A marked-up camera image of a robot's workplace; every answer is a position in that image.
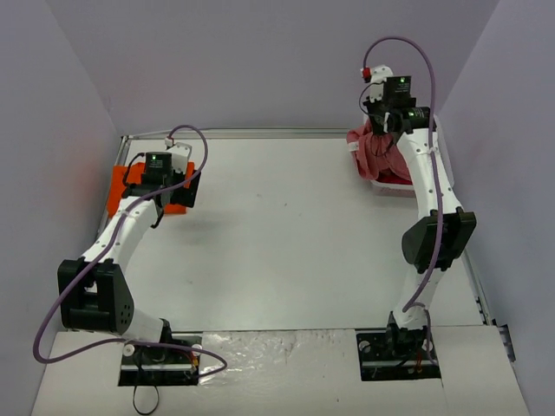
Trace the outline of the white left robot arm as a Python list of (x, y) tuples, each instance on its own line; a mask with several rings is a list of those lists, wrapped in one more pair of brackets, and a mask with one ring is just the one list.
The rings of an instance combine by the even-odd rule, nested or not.
[(175, 342), (165, 335), (167, 322), (135, 306), (125, 271), (141, 239), (160, 224), (169, 207), (194, 206), (200, 173), (191, 153), (191, 146), (183, 144), (144, 153), (140, 179), (125, 183), (106, 229), (78, 259), (59, 266), (65, 328), (144, 341), (143, 352), (155, 362), (172, 357)]

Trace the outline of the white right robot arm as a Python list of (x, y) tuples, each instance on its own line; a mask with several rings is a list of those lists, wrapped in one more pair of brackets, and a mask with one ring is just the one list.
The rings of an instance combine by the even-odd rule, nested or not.
[(459, 258), (476, 227), (454, 194), (439, 147), (430, 107), (419, 107), (411, 78), (395, 76), (387, 66), (367, 70), (370, 85), (364, 101), (372, 129), (388, 135), (406, 163), (417, 201), (416, 222), (402, 236), (408, 273), (400, 301), (385, 330), (387, 352), (403, 358), (430, 334), (429, 307), (439, 282)]

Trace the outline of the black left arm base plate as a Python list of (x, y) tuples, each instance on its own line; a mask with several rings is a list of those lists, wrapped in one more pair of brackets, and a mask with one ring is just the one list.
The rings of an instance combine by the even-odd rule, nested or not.
[(121, 355), (118, 386), (197, 386), (199, 366), (198, 352), (126, 345)]

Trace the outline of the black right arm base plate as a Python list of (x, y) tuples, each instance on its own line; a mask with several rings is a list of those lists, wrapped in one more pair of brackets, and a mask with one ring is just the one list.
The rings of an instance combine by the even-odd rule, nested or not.
[(394, 343), (385, 328), (356, 331), (361, 381), (439, 380), (441, 369), (426, 332)]

